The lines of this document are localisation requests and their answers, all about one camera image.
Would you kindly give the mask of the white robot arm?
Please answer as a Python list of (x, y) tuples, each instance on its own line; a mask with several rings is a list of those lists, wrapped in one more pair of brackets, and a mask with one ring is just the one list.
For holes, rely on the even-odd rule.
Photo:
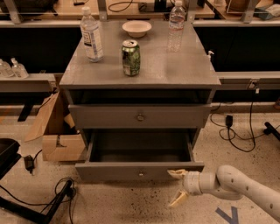
[(231, 165), (222, 165), (216, 172), (184, 169), (167, 172), (174, 179), (181, 180), (183, 187), (177, 192), (169, 207), (178, 206), (189, 196), (199, 196), (204, 193), (223, 200), (240, 200), (245, 196), (280, 222), (280, 193), (249, 178)]

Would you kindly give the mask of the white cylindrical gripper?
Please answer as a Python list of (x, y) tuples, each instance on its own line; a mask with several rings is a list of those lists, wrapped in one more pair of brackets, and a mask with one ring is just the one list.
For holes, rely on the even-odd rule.
[(211, 172), (186, 171), (185, 169), (168, 170), (168, 174), (175, 179), (183, 179), (183, 186), (186, 189), (178, 190), (169, 208), (182, 205), (191, 195), (202, 195), (203, 193), (213, 193), (219, 187), (216, 175)]

